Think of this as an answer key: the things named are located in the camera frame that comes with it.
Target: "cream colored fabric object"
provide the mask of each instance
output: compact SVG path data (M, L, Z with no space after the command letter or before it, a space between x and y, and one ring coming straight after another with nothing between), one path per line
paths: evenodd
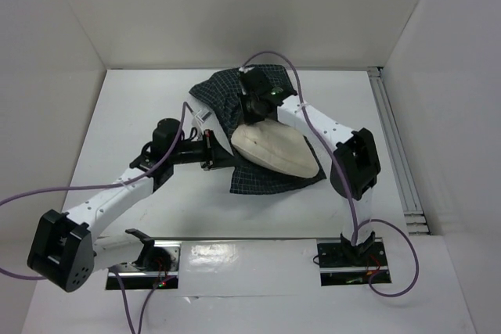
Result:
M231 143L246 160L269 170L300 178L313 178L319 173L319 165L305 137L274 120L239 125Z

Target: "cable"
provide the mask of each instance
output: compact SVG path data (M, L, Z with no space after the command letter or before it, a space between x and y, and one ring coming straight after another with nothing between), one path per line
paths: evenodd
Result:
M168 276L165 279L163 279L160 283L154 283L151 291L148 292L148 295L146 295L146 298L144 299L144 303L142 303L141 307L141 314L139 316L139 326L138 326L138 332L136 333L134 330L134 324L132 323L131 319L131 312L128 309L128 301L127 301L127 293L125 292L125 286L124 286L124 281L122 281L121 276L118 274L118 270L113 266L110 268L110 271L115 274L117 277L118 285L120 286L120 291L122 292L122 300L124 301L124 310L125 310L125 317L127 318L127 323L128 327L131 330L131 334L141 334L141 329L142 329L142 319L144 317L144 312L146 310L146 305L148 304L148 301L150 300L150 297L153 295L155 290L158 288L158 286L162 283L165 283L169 279L175 278L174 276Z
M278 56L279 58L282 58L289 67L292 69L292 72L294 73L294 77L296 78L296 85L297 85L297 93L299 94L299 101L301 102L301 109L303 111L303 116L305 117L306 124L308 127L312 130L313 134L317 137L317 139L320 141L324 149L326 150L327 154L329 155L330 159L332 160L332 163L334 167L336 168L337 175L341 179L341 184L343 185L344 192L346 193L346 198L348 200L348 204L350 206L350 211L351 211L351 219L353 220L353 234L351 235L351 245L356 246L357 241L359 240L359 231L357 228L359 228L359 222L357 220L357 214L355 212L355 202L353 201L353 195L351 194L350 190L350 185L348 184L348 180L346 178L346 175L343 172L343 169L341 168L341 165L339 162L337 162L336 157L333 154L333 151L330 150L329 145L327 142L323 139L321 134L313 127L312 122L310 121L310 118L308 116L308 113L306 112L306 106L305 104L305 99L303 98L303 90L301 88L301 80L299 80L299 74L297 73L296 67L292 62L283 54L276 52L276 51L261 51L258 52L257 54L252 55L247 61L242 65L246 66L252 59L257 58L260 55L264 54L271 54Z
M304 106L305 101L303 98L303 92L301 90L301 82L299 80L299 74L297 73L297 69L294 66L294 64L292 64L292 62L285 55L283 55L279 52L276 52L276 51L271 51L271 50L268 51L267 50L267 51L261 51L261 52L258 52L256 54L252 55L249 59L247 59L247 61L242 65L242 67L245 67L252 59L254 59L260 55L264 55L264 54L275 55L275 56L278 56L279 58L283 59L289 65L289 67L292 69L292 72L294 73L294 77L296 78L296 83L297 83L297 93L299 94L299 100L301 102L301 108L303 111L303 116L305 117L305 120L306 120L306 124L312 130L313 134L317 137L317 139L322 143L323 147L327 151L327 154L330 156L330 159L332 160L333 165L336 168L336 172L341 179L341 183L343 185L344 191L346 192L348 203L350 205L351 219L353 220L353 235L351 237L351 244L353 246L356 246L356 243L357 243L357 240L359 237L360 228L362 228L363 226L365 226L366 224L369 224L371 222L382 223L382 224L385 224L385 225L393 228L396 232L398 232L404 238L404 240L407 242L407 244L409 244L409 248L410 248L411 252L413 253L413 257L414 257L414 263L416 265L416 272L414 274L413 281L410 283L410 285L406 289L402 290L399 293L382 293L382 292L376 290L373 286L373 279L376 275L378 275L382 271L379 271L377 273L372 274L369 278L369 281L368 281L369 287L377 295L384 296L384 297L398 297L398 296L405 295L408 291L410 291L416 285L417 279L419 278L419 274L420 274L420 262L417 258L416 249L414 248L413 244L411 243L409 237L400 228L398 228L394 224L392 224L388 221L384 221L382 219L370 219L368 221L362 222L361 224L358 223L357 214L355 212L355 203L353 201L353 196L351 194L350 186L348 184L348 180L346 178L346 175L344 174L339 162L337 162L337 159L334 156L334 154L332 153L332 150L330 150L329 146L327 145L326 141L323 139L321 134L315 129L315 127L313 127L313 124L308 117L308 113L306 112L306 106Z
M16 199L22 199L24 197L38 195L40 193L88 191L88 190L93 190L93 189L112 189L112 188L120 188L120 187L123 187L124 185L130 185L130 184L136 183L138 180L141 180L142 178L147 177L150 174L152 174L171 155L172 150L174 150L174 147L176 146L176 143L179 140L179 137L181 136L181 133L182 133L182 125L185 121L186 109L188 109L188 111L191 113L193 112L191 107L189 106L189 104L187 102L184 102L182 104L182 112L181 112L181 120L179 121L179 128L175 134L174 141L172 142L171 147L168 149L168 151L165 153L165 155L155 165L153 165L153 167L151 167L147 172L140 174L139 176L136 176L135 178L133 178L131 180L123 181L120 183L114 183L114 184L82 185L82 186L77 186L77 187L51 187L51 188L35 189L33 191L19 193L17 195L10 196L6 199L3 199L2 201L0 201L0 207L2 207L3 205L5 205L7 203L10 203L11 201L14 201ZM3 269L3 268L0 268L0 274L7 275L8 277L11 277L11 278L23 279L25 281L39 281L39 280L44 279L43 277L39 277L39 276L38 277L30 277L30 276L26 276L26 275L19 275L16 273L12 273L11 271L7 271L6 269Z

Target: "dark grid cloth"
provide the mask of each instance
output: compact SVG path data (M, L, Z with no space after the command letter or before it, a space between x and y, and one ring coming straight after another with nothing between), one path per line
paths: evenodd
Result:
M268 64L257 66L266 74L273 86L292 88L287 71L283 66ZM232 134L238 127L243 115L239 99L241 92L242 88L240 87L239 71L237 68L216 72L211 78L193 86L189 91L193 97L212 109L218 118L222 130L230 141L230 145ZM230 193L270 195L301 189L325 179L326 175L323 172L322 166L320 166L312 146L308 140L306 142L319 165L319 173L314 178L306 179L281 174L258 166L244 159L232 147L233 155L238 159L239 166L235 167L233 171Z

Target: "white panel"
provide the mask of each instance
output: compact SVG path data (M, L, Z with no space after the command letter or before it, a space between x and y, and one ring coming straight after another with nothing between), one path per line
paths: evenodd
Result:
M413 243L421 261L416 288L401 298L381 299L368 286L321 287L319 269L312 263L314 241L229 242L239 261L220 264L212 273L198 268L199 278L186 275L192 265L183 265L188 257L182 260L179 290L154 293L143 332L474 334L443 239L418 237ZM218 264L221 256L235 252L205 254ZM413 261L395 234L387 240L387 254L394 284L377 288L394 292L409 283ZM106 272L95 273L75 293L39 282L23 334L128 332L121 294L105 291L105 279ZM136 327L146 294L128 291Z
M0 0L0 199L67 185L103 79L103 65L67 0ZM64 194L0 208L0 242L31 241ZM29 244L2 246L0 266L27 274ZM33 282L0 275L1 331L21 331Z
M386 62L417 0L70 0L106 65L231 66L274 48L300 66Z
M189 89L213 70L109 70L75 169L73 185L113 181L142 146L157 122L178 119ZM300 71L305 100L339 123L374 134L381 173L373 194L375 217L405 228L402 205L366 72ZM189 133L190 115L185 132ZM220 130L215 117L205 127ZM327 174L331 160L310 140ZM151 236L336 237L344 200L328 180L278 195L229 194L233 169L203 172L198 163L175 166L174 176L154 195L133 206L104 234L136 227ZM71 192L65 207L93 192ZM390 230L378 228L383 235Z
M420 0L384 69L433 230L479 333L498 332L501 0Z

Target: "plaid fabric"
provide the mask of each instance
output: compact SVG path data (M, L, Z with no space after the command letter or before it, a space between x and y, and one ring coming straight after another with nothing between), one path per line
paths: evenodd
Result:
M292 88L287 71L279 65L257 65L268 77L273 86ZM212 75L207 81L191 88L189 93L209 106L226 134L231 140L233 132L242 117L239 94L242 92L237 68L222 70ZM314 178L298 178L268 170L244 159L233 147L233 155L240 166L235 167L232 175L230 192L242 195L270 195L301 189L326 178L312 146L306 140L319 165L319 173Z

